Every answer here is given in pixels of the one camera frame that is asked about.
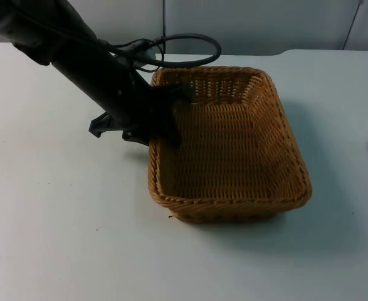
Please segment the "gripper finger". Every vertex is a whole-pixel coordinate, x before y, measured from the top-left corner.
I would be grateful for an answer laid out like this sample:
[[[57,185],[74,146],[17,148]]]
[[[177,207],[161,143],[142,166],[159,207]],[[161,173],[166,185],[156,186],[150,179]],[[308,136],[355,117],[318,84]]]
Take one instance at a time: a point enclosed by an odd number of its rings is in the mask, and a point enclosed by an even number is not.
[[[180,147],[182,144],[182,135],[176,120],[176,113],[179,105],[173,104],[167,113],[167,140],[174,147]]]
[[[122,138],[126,142],[142,144],[147,147],[149,146],[149,133],[146,130],[125,130],[122,132]]]

